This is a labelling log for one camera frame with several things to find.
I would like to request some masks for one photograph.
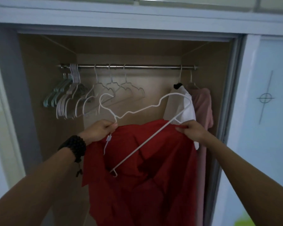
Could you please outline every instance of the white garment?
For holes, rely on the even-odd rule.
[[[170,93],[180,93],[192,100],[192,96],[188,93],[188,91],[184,88],[184,86],[179,87],[179,89],[172,88]],[[168,102],[166,104],[166,110],[164,111],[164,120],[169,121],[173,117],[175,117],[178,113],[180,113],[184,108],[186,108],[190,104],[190,101],[182,97],[180,95],[171,95],[168,98]],[[185,122],[189,120],[196,120],[194,106],[190,105],[180,116],[177,117],[177,120],[180,122]],[[172,121],[172,124],[179,124],[177,121]],[[194,142],[196,150],[199,148],[199,143]]]

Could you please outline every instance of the pink garment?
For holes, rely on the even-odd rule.
[[[211,108],[210,90],[203,88],[187,89],[187,91],[190,95],[192,95],[197,122],[200,123],[206,130],[211,128],[213,126],[213,113]],[[203,226],[206,147],[200,145],[197,154],[196,226]]]

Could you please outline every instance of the person's left hand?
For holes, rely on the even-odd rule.
[[[78,136],[85,141],[86,145],[89,145],[94,141],[103,139],[109,133],[113,133],[117,126],[117,123],[100,120],[89,126],[86,130],[78,134]]]

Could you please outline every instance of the hanger bar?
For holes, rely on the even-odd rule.
[[[124,64],[95,64],[96,68],[99,69],[123,69]],[[60,68],[69,68],[69,64],[60,64]],[[79,68],[82,69],[89,69],[94,68],[94,64],[78,64]],[[197,66],[191,65],[191,66],[182,66],[183,70],[197,70]],[[181,65],[132,65],[132,64],[126,64],[125,69],[147,69],[147,70],[180,70]]]

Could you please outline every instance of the person's right arm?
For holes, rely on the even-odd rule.
[[[253,167],[196,121],[176,128],[206,146],[219,162],[245,210],[256,226],[283,226],[283,187]]]

